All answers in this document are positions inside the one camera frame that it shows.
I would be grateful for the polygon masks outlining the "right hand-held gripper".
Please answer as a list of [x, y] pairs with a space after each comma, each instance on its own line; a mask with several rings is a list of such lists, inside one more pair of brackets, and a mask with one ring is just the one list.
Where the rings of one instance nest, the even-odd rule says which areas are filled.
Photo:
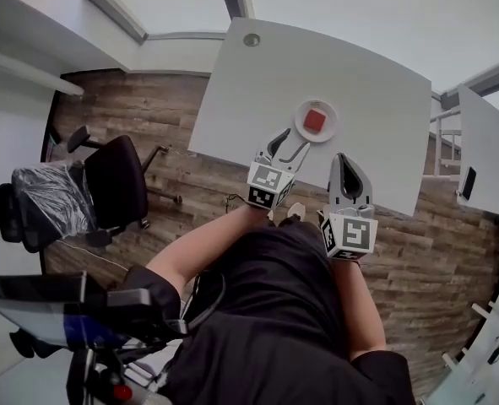
[[327, 257], [334, 260], [360, 260], [374, 252], [378, 221], [372, 207], [344, 208], [350, 201], [356, 206], [372, 204], [372, 184], [353, 159], [338, 153], [328, 182], [331, 213], [323, 213], [319, 225]]

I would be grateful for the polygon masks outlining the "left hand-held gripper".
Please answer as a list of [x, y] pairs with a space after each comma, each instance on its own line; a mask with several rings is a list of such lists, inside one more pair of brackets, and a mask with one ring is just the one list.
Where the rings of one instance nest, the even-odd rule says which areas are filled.
[[273, 159], [290, 131], [279, 129], [258, 145], [247, 176], [247, 202], [253, 207], [276, 209], [292, 187], [311, 144], [301, 144], [288, 159]]

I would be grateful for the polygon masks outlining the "white round plate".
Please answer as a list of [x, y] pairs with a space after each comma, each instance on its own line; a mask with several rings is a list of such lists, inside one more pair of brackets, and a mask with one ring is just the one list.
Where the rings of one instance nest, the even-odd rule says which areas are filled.
[[[310, 109], [321, 111], [323, 114], [327, 116], [327, 120], [324, 124], [323, 130], [318, 134], [308, 132], [303, 127], [303, 121], [305, 115]], [[337, 131], [338, 122], [339, 118], [334, 108], [328, 103], [321, 100], [304, 101], [297, 108], [294, 117], [294, 123], [298, 133], [300, 133], [300, 135], [304, 137], [307, 141], [312, 143], [325, 143], [328, 140], [330, 140]]]

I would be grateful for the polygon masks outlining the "red block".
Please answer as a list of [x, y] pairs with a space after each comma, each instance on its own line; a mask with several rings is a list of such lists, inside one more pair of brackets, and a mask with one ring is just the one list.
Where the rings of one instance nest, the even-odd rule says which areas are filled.
[[304, 118], [303, 127], [311, 133], [318, 134], [323, 130], [327, 116], [321, 111], [310, 109]]

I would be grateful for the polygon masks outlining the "person's right forearm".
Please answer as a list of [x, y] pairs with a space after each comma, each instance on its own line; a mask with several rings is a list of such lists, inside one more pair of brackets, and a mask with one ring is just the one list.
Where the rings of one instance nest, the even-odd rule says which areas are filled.
[[335, 262], [334, 279], [344, 314], [350, 360], [373, 351], [385, 351], [382, 319], [358, 263]]

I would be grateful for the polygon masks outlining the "large white table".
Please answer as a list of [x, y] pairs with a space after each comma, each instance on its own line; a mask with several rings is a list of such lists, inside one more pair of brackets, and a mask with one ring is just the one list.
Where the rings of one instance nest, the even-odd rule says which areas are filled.
[[[243, 37], [260, 35], [258, 46]], [[336, 111], [335, 135], [314, 143], [296, 175], [326, 188], [344, 153], [367, 174], [375, 204], [411, 215], [429, 138], [431, 82], [349, 42], [285, 24], [235, 19], [200, 106], [191, 151], [250, 165], [273, 132], [293, 128], [297, 108], [321, 100]]]

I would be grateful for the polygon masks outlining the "black smartphone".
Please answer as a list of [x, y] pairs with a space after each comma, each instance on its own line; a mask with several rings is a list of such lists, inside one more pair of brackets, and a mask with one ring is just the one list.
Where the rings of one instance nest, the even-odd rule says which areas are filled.
[[461, 191], [459, 192], [459, 196], [461, 196], [462, 199], [464, 200], [470, 200], [474, 184], [475, 184], [475, 179], [476, 179], [477, 173], [475, 169], [472, 167], [469, 167], [466, 173], [466, 176], [464, 178], [463, 186]]

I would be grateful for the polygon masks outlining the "small white table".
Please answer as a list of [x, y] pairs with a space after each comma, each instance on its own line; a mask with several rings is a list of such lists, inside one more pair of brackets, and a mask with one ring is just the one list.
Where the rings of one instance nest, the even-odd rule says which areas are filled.
[[[431, 118], [434, 165], [424, 181], [456, 182], [457, 202], [499, 215], [499, 110], [461, 84], [458, 105]], [[470, 200], [459, 196], [469, 167], [477, 176]]]

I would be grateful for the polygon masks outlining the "person's black clothing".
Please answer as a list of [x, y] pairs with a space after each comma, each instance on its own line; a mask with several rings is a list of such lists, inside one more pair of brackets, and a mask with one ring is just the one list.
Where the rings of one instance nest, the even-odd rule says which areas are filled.
[[[416, 405], [404, 356], [350, 360], [335, 262], [305, 219], [252, 228], [189, 282], [187, 317], [210, 316], [183, 339], [159, 393], [174, 405]], [[163, 319], [177, 318], [182, 294], [146, 266], [122, 287], [147, 289]]]

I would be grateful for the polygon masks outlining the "black office chair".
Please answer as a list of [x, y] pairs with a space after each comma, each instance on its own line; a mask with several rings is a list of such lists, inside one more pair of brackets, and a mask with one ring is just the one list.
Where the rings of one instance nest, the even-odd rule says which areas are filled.
[[110, 245], [130, 225], [136, 224], [142, 230], [150, 227], [147, 220], [150, 193], [182, 203], [180, 195], [148, 187], [144, 178], [155, 156], [169, 153], [169, 148], [157, 145], [141, 161], [129, 136], [100, 143], [90, 139], [87, 126], [77, 129], [67, 143], [70, 154], [80, 147], [95, 150], [84, 160], [84, 176], [95, 216], [95, 229], [85, 234], [89, 246]]

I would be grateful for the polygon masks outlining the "plastic-wrapped black chair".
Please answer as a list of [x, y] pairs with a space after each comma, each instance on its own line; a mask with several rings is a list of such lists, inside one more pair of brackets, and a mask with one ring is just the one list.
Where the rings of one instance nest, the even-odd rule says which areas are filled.
[[84, 163], [58, 161], [14, 169], [0, 185], [0, 235], [29, 253], [95, 231]]

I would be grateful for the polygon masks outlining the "black equipment stand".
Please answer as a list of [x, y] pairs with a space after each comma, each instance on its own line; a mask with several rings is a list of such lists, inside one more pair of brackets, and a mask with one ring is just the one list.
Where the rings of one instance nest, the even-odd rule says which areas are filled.
[[[127, 378], [122, 361], [112, 351], [81, 349], [73, 352], [66, 382], [69, 405], [173, 405], [148, 386]], [[133, 396], [120, 402], [112, 395], [115, 385], [127, 385]]]

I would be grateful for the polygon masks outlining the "black monitor screen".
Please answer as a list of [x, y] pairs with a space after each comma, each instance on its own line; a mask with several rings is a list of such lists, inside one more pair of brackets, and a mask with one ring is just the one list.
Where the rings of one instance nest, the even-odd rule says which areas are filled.
[[156, 335], [149, 291], [108, 291], [88, 273], [0, 276], [0, 315], [45, 343], [120, 348]]

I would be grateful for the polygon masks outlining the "white rack frame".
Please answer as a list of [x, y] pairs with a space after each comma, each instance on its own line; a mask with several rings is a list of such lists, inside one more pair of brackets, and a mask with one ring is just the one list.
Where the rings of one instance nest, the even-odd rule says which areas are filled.
[[461, 350], [461, 358], [442, 355], [449, 370], [444, 381], [447, 405], [499, 405], [499, 305], [472, 309], [484, 318], [476, 339]]

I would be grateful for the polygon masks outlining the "grey window frame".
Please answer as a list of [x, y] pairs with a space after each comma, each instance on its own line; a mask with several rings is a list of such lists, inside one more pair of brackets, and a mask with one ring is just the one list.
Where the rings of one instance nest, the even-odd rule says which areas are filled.
[[252, 0], [87, 0], [138, 44], [222, 41], [233, 18], [253, 18]]

